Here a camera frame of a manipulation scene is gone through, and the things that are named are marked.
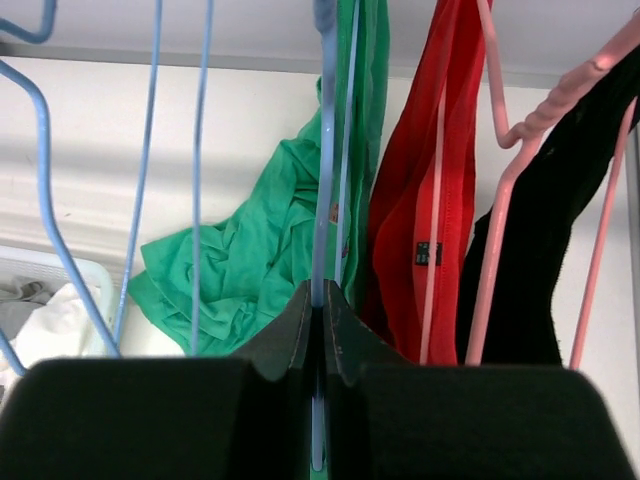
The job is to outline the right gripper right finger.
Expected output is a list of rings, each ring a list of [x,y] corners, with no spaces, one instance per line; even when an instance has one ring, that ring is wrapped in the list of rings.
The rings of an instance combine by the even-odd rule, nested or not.
[[[327,280],[325,287],[323,335],[327,385],[356,386],[415,367],[355,314],[335,281]]]

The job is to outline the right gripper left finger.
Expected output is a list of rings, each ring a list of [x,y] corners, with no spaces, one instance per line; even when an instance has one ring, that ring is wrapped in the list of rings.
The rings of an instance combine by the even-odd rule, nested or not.
[[[276,382],[307,359],[313,308],[310,281],[299,284],[282,312],[248,342],[232,353],[248,361],[267,381]]]

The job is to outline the green tank top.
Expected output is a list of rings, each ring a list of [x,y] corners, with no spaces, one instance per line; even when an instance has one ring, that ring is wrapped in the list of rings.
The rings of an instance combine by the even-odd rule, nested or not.
[[[334,276],[339,179],[353,8],[360,3],[342,280],[353,285],[384,123],[390,27],[383,1],[337,1],[335,162],[325,278]],[[145,468],[152,479],[305,479],[311,471],[315,354],[309,336],[303,370],[262,378],[232,353],[277,317],[303,281],[311,285],[321,159],[320,107],[282,140],[249,198],[228,219],[201,226],[198,355],[190,355],[192,228],[144,245],[143,271],[129,295],[145,317],[184,351],[165,362],[172,381],[159,398],[170,441]]]

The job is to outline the blue hanger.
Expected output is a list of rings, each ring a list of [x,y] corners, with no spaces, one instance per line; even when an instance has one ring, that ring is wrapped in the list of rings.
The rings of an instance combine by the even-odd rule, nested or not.
[[[324,468],[324,330],[323,307],[325,304],[326,288],[326,250],[329,232],[329,216],[331,209],[331,195],[333,183],[333,169],[335,162],[335,133],[336,133],[336,80],[338,65],[338,27],[337,1],[315,1],[314,21],[321,34],[322,44],[322,78],[321,78],[321,159],[319,164],[319,185],[316,204],[316,218],[314,228],[312,271],[311,271],[311,307],[312,322],[311,336],[312,352],[315,354],[315,386],[311,396],[311,467],[315,472]],[[335,280],[342,280],[344,211],[346,196],[346,180],[349,165],[349,146],[352,123],[352,104],[354,77],[357,58],[357,44],[359,34],[360,3],[353,8],[352,26],[350,29],[351,44],[349,65],[347,72],[347,89],[345,99],[345,118],[342,128],[343,142],[340,163],[338,226],[336,240],[338,249],[335,253]]]
[[[43,44],[53,33],[56,9],[57,2],[55,0],[45,1],[43,3],[41,23],[36,30],[28,30],[3,18],[1,20],[1,31],[30,44]],[[40,88],[31,79],[6,62],[1,63],[1,74],[21,87],[29,95],[34,105],[38,140],[38,200],[40,217],[45,231],[71,283],[83,301],[89,318],[105,344],[108,354],[114,358],[119,358],[121,353],[113,334],[107,327],[95,300],[86,286],[80,270],[60,234],[56,222],[51,191],[51,121],[46,98]]]
[[[198,355],[199,326],[200,326],[200,237],[201,237],[201,160],[202,160],[202,133],[205,111],[205,99],[208,80],[208,64],[210,58],[211,41],[213,38],[215,2],[206,2],[206,14],[203,30],[203,43],[201,48],[200,74],[198,83],[197,105],[194,119],[193,132],[193,159],[192,159],[192,262],[193,262],[193,285],[192,285],[192,312],[191,312],[191,341],[190,355]],[[147,93],[147,104],[144,124],[144,134],[142,143],[141,160],[139,166],[136,193],[132,215],[131,228],[128,237],[128,245],[125,257],[124,273],[120,289],[119,303],[115,319],[115,337],[120,342],[123,331],[124,313],[128,299],[128,286],[131,279],[134,259],[136,255],[136,245],[140,228],[142,207],[144,203],[145,187],[150,160],[150,149],[152,139],[153,120],[155,113],[155,98],[158,77],[158,67],[160,59],[160,43],[162,30],[163,3],[155,3],[154,30],[150,63],[150,78]]]

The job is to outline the white tank top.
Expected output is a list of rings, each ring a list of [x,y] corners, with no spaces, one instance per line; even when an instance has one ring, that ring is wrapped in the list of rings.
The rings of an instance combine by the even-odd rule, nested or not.
[[[74,285],[66,283],[51,293],[51,299],[31,313],[14,338],[4,334],[25,368],[50,358],[90,353],[94,328]]]

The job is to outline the grey tank top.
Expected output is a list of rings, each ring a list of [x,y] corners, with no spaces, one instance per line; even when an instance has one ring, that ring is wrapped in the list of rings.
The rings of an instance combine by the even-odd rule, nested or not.
[[[1,330],[14,338],[31,313],[45,305],[52,293],[41,282],[20,283],[15,281],[9,290],[1,290]]]

